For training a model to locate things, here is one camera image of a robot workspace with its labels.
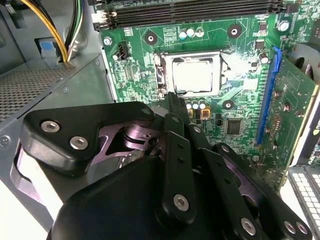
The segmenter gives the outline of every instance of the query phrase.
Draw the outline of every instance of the mesh grille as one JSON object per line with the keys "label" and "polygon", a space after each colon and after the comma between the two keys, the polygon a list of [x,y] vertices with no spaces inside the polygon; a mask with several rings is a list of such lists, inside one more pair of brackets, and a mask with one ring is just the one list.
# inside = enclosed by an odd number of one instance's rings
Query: mesh grille
{"label": "mesh grille", "polygon": [[0,123],[73,69],[13,71],[0,77]]}

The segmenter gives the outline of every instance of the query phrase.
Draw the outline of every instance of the screw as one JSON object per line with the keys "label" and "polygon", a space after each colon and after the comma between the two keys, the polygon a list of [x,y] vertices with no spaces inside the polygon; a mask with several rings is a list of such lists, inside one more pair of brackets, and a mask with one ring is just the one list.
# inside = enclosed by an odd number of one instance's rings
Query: screw
{"label": "screw", "polygon": [[278,149],[278,144],[276,142],[274,142],[272,148],[273,148],[273,150],[277,150]]}
{"label": "screw", "polygon": [[270,128],[266,127],[265,130],[264,130],[264,133],[269,135],[270,134]]}
{"label": "screw", "polygon": [[68,93],[69,92],[69,88],[67,87],[67,86],[64,86],[63,87],[63,92],[66,94],[66,93]]}
{"label": "screw", "polygon": [[74,136],[70,139],[70,145],[75,150],[85,150],[88,147],[88,141],[82,136]]}
{"label": "screw", "polygon": [[181,194],[176,194],[173,197],[174,205],[182,212],[186,212],[189,209],[189,202],[185,196]]}
{"label": "screw", "polygon": [[222,146],[222,149],[223,149],[223,151],[225,151],[225,152],[229,152],[229,149],[226,147],[226,146]]}
{"label": "screw", "polygon": [[104,45],[110,46],[112,44],[112,39],[110,37],[106,36],[103,39],[103,43],[104,43]]}
{"label": "screw", "polygon": [[11,138],[9,136],[2,136],[0,138],[0,146],[1,147],[7,147],[11,142]]}
{"label": "screw", "polygon": [[289,103],[286,103],[286,104],[284,105],[283,111],[284,111],[284,112],[289,112],[289,111],[290,111],[290,105],[289,105]]}
{"label": "screw", "polygon": [[308,230],[306,229],[306,227],[301,223],[301,222],[296,222],[296,225],[298,227],[298,229],[303,233],[303,234],[308,234]]}
{"label": "screw", "polygon": [[174,121],[176,121],[177,123],[179,122],[179,119],[176,118],[175,116],[173,116],[172,119],[173,119]]}
{"label": "screw", "polygon": [[241,225],[249,235],[251,236],[256,235],[256,228],[249,219],[241,218]]}
{"label": "screw", "polygon": [[60,130],[60,126],[55,121],[44,121],[41,124],[41,128],[43,131],[47,133],[56,133]]}
{"label": "screw", "polygon": [[148,115],[150,114],[150,110],[148,108],[142,108],[142,112]]}
{"label": "screw", "polygon": [[286,229],[287,229],[290,233],[296,234],[296,230],[295,230],[294,226],[292,226],[292,224],[291,224],[290,222],[284,221],[283,223],[284,223]]}
{"label": "screw", "polygon": [[194,126],[193,129],[197,132],[197,133],[201,133],[201,129],[198,126]]}

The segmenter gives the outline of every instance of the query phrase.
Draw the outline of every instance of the motherboard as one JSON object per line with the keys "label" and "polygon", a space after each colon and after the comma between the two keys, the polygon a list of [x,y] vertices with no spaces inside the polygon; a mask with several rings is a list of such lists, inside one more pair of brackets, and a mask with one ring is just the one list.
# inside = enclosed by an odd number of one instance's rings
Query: motherboard
{"label": "motherboard", "polygon": [[94,10],[117,102],[154,107],[176,93],[212,145],[279,189],[318,94],[287,55],[314,35],[320,0],[95,0]]}

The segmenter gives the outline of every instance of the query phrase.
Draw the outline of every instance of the black connector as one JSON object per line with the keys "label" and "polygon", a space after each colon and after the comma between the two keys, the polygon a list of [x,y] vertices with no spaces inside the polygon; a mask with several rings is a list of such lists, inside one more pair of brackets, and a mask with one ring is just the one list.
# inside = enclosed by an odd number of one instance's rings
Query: black connector
{"label": "black connector", "polygon": [[222,119],[222,116],[221,116],[221,114],[220,113],[217,113],[216,115],[215,115],[215,120],[216,120],[216,126],[217,127],[221,127],[222,125],[223,125],[223,119]]}
{"label": "black connector", "polygon": [[129,57],[129,50],[128,45],[126,41],[121,41],[118,44],[118,52],[119,52],[119,59],[120,60],[126,60]]}

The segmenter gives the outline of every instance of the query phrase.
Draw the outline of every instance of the gray metal panel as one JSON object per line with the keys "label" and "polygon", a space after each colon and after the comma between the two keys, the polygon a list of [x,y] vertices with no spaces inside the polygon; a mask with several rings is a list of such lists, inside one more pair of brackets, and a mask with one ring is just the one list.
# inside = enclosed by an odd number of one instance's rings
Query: gray metal panel
{"label": "gray metal panel", "polygon": [[[102,57],[96,54],[89,54],[86,57],[80,56],[75,58],[72,61],[72,64],[76,67],[74,74],[65,77],[36,97],[33,100],[34,104],[31,106],[41,102],[32,109],[27,109],[24,113],[37,109],[113,103]],[[19,69],[32,70],[44,69],[45,67],[48,69],[50,68],[49,66],[49,63],[37,60],[24,64]],[[44,229],[48,231],[52,226],[53,220],[46,208],[17,190],[10,179],[10,170],[17,151],[23,116],[21,114],[15,116],[15,118],[10,120],[8,127],[2,131],[0,130],[0,180],[4,182]],[[114,168],[116,165],[116,163],[113,163],[111,168]]]}
{"label": "gray metal panel", "polygon": [[[61,37],[65,36],[67,29],[70,26],[70,21],[73,13],[73,0],[42,0],[45,9],[51,16],[56,29]],[[102,49],[99,33],[94,31],[91,13],[93,8],[89,7],[88,1],[84,2],[84,16],[82,28],[80,30],[81,38],[83,39],[83,48],[80,54],[100,53]],[[26,28],[17,29],[10,18],[5,7],[0,7],[13,37],[20,48],[23,57],[28,62],[35,58],[40,58],[39,50],[35,44],[35,39],[52,37],[49,30],[38,18],[38,16],[30,9],[21,11],[26,22]]]}
{"label": "gray metal panel", "polygon": [[0,77],[0,123],[73,69],[16,70]]}
{"label": "gray metal panel", "polygon": [[0,12],[0,75],[25,62]]}

